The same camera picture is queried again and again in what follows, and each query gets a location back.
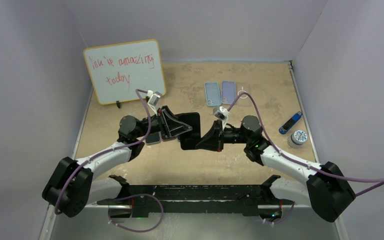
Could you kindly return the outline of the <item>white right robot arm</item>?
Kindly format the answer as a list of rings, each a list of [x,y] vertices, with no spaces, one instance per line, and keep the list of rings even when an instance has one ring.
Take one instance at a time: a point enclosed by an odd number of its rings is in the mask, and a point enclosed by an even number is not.
[[[260,191],[264,202],[272,204],[279,199],[307,205],[323,220],[333,223],[356,198],[339,167],[332,162],[318,164],[302,158],[292,161],[293,156],[277,149],[262,131],[259,119],[252,115],[245,116],[240,127],[222,128],[222,121],[216,120],[195,149],[221,152],[225,144],[245,144],[243,151],[250,161],[293,179],[271,177]]]

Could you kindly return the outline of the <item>small white blue jar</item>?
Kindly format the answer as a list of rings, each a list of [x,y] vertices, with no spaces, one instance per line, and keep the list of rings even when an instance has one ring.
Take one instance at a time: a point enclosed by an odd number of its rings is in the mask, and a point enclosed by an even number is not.
[[[304,130],[295,130],[288,138],[287,143],[291,148],[300,148],[308,140],[308,134]]]

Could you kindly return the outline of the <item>black smartphone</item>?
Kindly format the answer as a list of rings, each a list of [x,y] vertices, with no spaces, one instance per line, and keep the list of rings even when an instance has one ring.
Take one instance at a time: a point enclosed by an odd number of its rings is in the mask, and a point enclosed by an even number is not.
[[[146,145],[155,145],[161,142],[161,135],[159,132],[150,133],[145,139]]]

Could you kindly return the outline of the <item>lilac phone case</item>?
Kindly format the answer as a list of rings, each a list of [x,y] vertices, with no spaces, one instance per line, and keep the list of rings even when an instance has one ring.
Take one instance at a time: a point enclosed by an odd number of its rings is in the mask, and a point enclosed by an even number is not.
[[[222,81],[221,102],[224,105],[231,105],[236,98],[236,83],[234,81]]]

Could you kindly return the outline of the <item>yellow framed whiteboard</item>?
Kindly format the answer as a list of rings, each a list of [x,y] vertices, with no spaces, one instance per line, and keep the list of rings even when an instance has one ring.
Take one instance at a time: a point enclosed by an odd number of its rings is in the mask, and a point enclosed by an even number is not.
[[[167,92],[155,39],[88,47],[83,57],[100,105],[138,100],[137,89]]]

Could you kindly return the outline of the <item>blue stapler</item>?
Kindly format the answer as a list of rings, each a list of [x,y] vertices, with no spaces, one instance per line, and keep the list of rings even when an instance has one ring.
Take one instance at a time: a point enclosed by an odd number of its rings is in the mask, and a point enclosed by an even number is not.
[[[295,113],[289,120],[287,120],[279,129],[281,135],[285,135],[303,116],[301,111]]]

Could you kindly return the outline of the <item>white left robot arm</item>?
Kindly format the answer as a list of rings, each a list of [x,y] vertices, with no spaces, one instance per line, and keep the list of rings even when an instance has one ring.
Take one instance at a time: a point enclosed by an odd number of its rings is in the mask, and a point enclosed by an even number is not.
[[[110,169],[135,159],[150,134],[162,133],[175,138],[197,130],[199,125],[198,112],[173,114],[167,106],[142,120],[126,115],[120,120],[118,139],[111,146],[88,157],[61,159],[41,196],[59,214],[72,218],[87,204],[92,182]]]

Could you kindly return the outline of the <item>light blue phone case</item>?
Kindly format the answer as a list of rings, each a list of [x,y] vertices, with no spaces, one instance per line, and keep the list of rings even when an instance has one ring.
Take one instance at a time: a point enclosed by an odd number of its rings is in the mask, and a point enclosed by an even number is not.
[[[207,106],[217,107],[222,104],[220,87],[217,82],[206,82],[204,90]]]

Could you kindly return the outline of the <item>clear magsafe phone case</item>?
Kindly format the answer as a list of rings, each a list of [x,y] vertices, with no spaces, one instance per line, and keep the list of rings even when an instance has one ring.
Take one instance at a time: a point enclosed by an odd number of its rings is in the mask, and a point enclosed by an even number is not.
[[[246,82],[239,82],[236,83],[236,96],[239,96],[242,93],[251,93],[251,86],[249,83]],[[250,107],[252,105],[251,100],[248,95],[243,94],[239,97],[239,99],[236,101],[235,106],[241,106],[241,107]]]

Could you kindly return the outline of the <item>black phone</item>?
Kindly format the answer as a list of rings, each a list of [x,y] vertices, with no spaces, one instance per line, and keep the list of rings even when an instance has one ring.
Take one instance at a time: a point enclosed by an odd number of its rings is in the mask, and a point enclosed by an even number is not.
[[[201,141],[201,116],[198,112],[180,113],[177,115],[181,122],[192,127],[192,130],[177,136],[180,148],[184,151],[195,150],[198,142]]]

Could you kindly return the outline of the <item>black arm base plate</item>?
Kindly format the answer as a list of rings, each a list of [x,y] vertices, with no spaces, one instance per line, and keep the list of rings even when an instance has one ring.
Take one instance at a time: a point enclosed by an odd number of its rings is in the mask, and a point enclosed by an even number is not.
[[[241,214],[244,217],[269,216],[263,206],[291,205],[269,193],[264,184],[239,185],[127,185],[115,199],[99,206],[132,207],[133,218],[154,213]]]

